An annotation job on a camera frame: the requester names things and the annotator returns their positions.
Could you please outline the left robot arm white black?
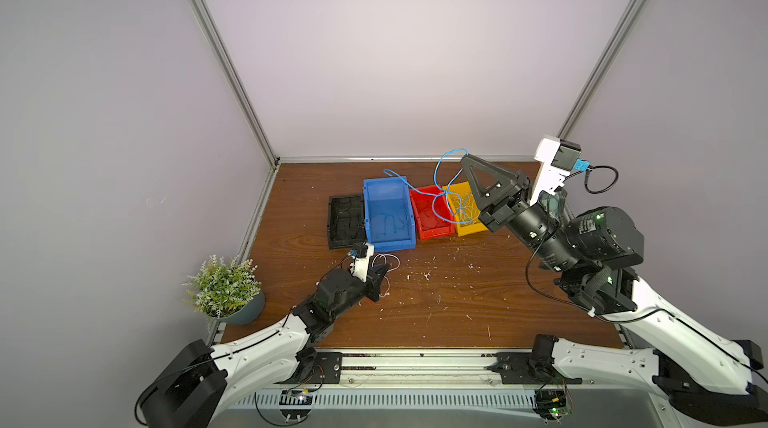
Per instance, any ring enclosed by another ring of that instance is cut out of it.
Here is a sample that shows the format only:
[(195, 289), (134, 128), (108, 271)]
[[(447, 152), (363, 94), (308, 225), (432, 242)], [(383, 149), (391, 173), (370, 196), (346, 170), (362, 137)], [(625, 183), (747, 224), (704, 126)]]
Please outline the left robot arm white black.
[(361, 299), (379, 300), (389, 270), (387, 263), (371, 265), (361, 280), (335, 267), (273, 325), (229, 343), (189, 343), (138, 396), (136, 421), (145, 427), (207, 427), (248, 394), (293, 377), (307, 379), (314, 346)]

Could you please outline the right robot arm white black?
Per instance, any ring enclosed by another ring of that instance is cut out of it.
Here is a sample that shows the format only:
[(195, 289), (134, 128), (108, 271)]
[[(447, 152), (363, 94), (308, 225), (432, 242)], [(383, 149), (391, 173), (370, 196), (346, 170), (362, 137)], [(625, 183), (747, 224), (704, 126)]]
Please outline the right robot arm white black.
[(635, 268), (644, 237), (631, 217), (603, 206), (563, 224), (531, 196), (528, 177), (474, 155), (461, 165), (491, 232), (508, 229), (532, 258), (557, 273), (564, 304), (640, 337), (646, 347), (606, 348), (538, 335), (529, 357), (543, 383), (603, 381), (666, 399), (677, 412), (714, 426), (767, 420), (764, 364), (751, 340), (719, 336), (666, 301)]

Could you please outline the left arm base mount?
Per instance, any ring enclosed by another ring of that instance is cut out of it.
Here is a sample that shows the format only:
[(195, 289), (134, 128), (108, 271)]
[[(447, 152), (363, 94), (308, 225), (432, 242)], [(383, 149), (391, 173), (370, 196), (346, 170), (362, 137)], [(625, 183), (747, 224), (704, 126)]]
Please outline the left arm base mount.
[(295, 360), (297, 367), (283, 384), (331, 384), (340, 382), (343, 354), (334, 351), (317, 351), (305, 348)]

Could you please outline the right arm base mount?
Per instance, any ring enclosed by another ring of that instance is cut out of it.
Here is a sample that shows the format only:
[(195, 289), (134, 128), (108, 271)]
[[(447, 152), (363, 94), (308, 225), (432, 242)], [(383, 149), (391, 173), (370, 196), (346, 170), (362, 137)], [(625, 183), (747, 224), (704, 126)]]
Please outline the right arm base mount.
[(494, 355), (495, 362), (487, 367), (493, 373), (499, 374), (505, 385), (544, 384), (580, 385), (581, 378), (568, 378), (554, 367), (553, 350), (559, 338), (554, 335), (539, 334), (535, 337), (529, 353), (498, 352)]

